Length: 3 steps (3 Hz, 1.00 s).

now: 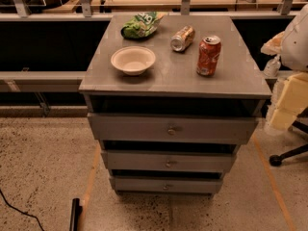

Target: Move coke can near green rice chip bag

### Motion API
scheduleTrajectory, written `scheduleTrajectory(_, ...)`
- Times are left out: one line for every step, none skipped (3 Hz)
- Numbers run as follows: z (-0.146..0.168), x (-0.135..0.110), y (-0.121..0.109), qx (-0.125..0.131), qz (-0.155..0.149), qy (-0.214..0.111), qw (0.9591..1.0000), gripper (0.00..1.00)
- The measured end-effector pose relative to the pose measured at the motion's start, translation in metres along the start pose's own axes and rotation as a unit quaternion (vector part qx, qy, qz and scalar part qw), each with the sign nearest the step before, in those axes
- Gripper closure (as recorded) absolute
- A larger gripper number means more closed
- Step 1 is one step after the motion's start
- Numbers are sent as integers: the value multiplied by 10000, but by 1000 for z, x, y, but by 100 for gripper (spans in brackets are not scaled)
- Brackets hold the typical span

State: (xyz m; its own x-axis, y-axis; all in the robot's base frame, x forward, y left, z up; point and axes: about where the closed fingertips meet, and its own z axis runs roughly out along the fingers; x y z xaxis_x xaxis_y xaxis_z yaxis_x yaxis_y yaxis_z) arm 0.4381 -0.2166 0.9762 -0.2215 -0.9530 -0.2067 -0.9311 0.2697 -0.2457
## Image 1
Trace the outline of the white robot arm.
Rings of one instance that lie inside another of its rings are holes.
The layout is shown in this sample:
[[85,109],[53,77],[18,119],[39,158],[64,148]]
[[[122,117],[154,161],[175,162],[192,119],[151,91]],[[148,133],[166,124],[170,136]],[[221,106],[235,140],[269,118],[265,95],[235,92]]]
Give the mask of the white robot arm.
[[264,43],[261,52],[279,55],[281,63],[295,72],[274,85],[265,130],[278,135],[288,130],[308,108],[308,5],[286,29]]

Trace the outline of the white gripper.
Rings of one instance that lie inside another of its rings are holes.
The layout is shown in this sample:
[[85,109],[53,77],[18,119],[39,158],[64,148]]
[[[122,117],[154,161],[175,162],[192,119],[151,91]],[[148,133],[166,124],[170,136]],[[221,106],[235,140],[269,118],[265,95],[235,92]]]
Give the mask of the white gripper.
[[308,73],[300,72],[274,85],[266,115],[265,131],[273,136],[287,131],[308,108]]

